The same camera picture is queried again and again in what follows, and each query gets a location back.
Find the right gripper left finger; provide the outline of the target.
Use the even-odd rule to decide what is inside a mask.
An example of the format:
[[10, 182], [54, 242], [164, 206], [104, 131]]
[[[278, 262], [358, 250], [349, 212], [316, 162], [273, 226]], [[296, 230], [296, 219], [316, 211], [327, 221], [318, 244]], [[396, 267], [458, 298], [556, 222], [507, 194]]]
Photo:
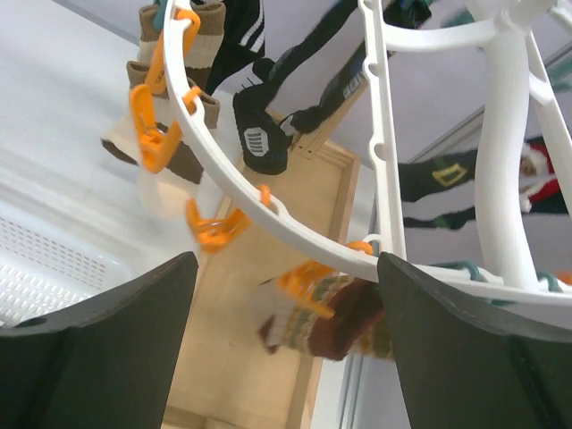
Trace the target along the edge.
[[3, 428], [158, 428], [198, 273], [182, 253], [1, 331]]

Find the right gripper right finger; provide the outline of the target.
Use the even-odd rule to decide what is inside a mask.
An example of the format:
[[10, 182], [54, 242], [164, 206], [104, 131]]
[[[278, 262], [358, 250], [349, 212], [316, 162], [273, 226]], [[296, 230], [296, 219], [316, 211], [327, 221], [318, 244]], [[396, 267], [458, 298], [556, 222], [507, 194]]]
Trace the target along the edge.
[[380, 294], [413, 428], [569, 428], [571, 331], [383, 252]]

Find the white plastic sock hanger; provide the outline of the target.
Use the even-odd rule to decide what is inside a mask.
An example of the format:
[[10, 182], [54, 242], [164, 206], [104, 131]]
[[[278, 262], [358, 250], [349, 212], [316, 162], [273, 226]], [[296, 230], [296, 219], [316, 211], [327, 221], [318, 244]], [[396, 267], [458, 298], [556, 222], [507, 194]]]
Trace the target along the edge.
[[[365, 75], [371, 97], [373, 135], [369, 156], [380, 214], [376, 240], [398, 257], [406, 254], [401, 221], [397, 147], [388, 71], [389, 51], [433, 52], [479, 46], [486, 55], [486, 104], [475, 175], [478, 237], [484, 254], [484, 278], [427, 267], [428, 275], [448, 289], [505, 301], [509, 309], [548, 324], [571, 325], [571, 289], [539, 281], [526, 239], [518, 202], [520, 147], [527, 116], [535, 110], [565, 196], [571, 193], [571, 138], [531, 30], [532, 21], [550, 13], [571, 22], [568, 1], [471, 1], [477, 21], [435, 30], [400, 29], [383, 20], [378, 1], [360, 3], [366, 32]], [[183, 70], [183, 46], [198, 26], [186, 1], [165, 7], [164, 76], [173, 112], [192, 151], [213, 181], [255, 223], [307, 256], [344, 273], [371, 281], [382, 277], [381, 258], [345, 248], [294, 219], [273, 198], [269, 207], [220, 149], [203, 123], [204, 109], [192, 95]]]

